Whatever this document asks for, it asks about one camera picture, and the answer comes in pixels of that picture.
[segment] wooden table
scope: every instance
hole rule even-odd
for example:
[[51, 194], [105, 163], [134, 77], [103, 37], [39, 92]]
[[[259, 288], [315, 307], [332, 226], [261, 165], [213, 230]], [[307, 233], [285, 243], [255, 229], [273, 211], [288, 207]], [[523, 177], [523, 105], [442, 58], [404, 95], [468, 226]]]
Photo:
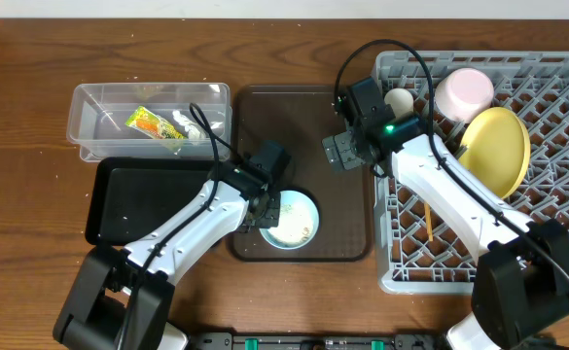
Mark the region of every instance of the wooden table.
[[[419, 50], [569, 51], [569, 21], [0, 19], [0, 349], [58, 348], [53, 324], [91, 248], [96, 165], [65, 137], [76, 85], [331, 84], [352, 51], [382, 37]], [[189, 331], [384, 334], [443, 332], [469, 312], [468, 297], [386, 295], [373, 255], [242, 263], [220, 245], [182, 280], [170, 317]], [[551, 330], [569, 345], [569, 318]]]

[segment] white bowl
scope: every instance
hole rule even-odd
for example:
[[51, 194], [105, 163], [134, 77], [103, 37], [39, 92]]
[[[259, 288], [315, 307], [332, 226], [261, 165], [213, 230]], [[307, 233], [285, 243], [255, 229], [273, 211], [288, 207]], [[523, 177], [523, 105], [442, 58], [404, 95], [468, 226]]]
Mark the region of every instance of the white bowl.
[[283, 213], [282, 209], [284, 205], [291, 205], [295, 208], [295, 210], [302, 209], [304, 210], [307, 215], [309, 216], [310, 221], [312, 222], [312, 230], [310, 231], [310, 235], [305, 240], [300, 240], [299, 243], [287, 243], [280, 240], [277, 240], [274, 237], [274, 234], [271, 232], [275, 227], [272, 228], [261, 228], [260, 232], [263, 238], [273, 247], [279, 249], [298, 249], [306, 245], [314, 235], [316, 231], [319, 229], [319, 210], [316, 207], [316, 204], [310, 199], [307, 195], [297, 192], [297, 191], [282, 191], [280, 193], [280, 225], [282, 226], [282, 218]]
[[455, 122], [471, 122], [491, 106], [494, 85], [474, 68], [461, 68], [450, 73], [436, 89], [436, 105], [445, 117]]

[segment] food package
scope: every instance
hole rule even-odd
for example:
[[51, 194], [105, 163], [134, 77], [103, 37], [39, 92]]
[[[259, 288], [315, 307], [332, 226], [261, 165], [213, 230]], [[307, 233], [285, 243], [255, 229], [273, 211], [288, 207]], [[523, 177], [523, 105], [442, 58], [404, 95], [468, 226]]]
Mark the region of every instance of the food package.
[[180, 132], [176, 131], [174, 125], [166, 119], [148, 111], [143, 106], [139, 106], [130, 118], [128, 118], [126, 126], [139, 130], [158, 140], [185, 138]]

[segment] pink cup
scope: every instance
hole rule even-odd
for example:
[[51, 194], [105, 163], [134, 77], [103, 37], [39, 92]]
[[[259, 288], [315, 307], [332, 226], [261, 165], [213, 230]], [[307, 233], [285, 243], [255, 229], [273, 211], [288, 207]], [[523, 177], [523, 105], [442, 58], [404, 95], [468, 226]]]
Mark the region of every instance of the pink cup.
[[469, 123], [491, 106], [494, 85], [481, 71], [461, 68], [440, 82], [435, 98], [438, 109], [447, 118]]

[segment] gray dish rack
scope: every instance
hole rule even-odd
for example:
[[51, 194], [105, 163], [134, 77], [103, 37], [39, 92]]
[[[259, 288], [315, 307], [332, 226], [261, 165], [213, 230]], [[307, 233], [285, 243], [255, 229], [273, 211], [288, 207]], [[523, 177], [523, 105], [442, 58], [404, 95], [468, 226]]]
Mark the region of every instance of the gray dish rack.
[[[472, 67], [492, 81], [492, 105], [513, 110], [528, 129], [531, 160], [507, 202], [569, 228], [569, 52], [420, 52], [434, 87], [452, 71]], [[426, 116], [428, 86], [408, 52], [382, 52], [372, 71], [382, 91], [406, 88]], [[467, 125], [436, 113], [435, 129], [456, 151]], [[476, 267], [465, 246], [435, 214], [426, 233], [422, 201], [394, 179], [374, 180], [373, 208], [379, 286], [389, 294], [470, 294]]]

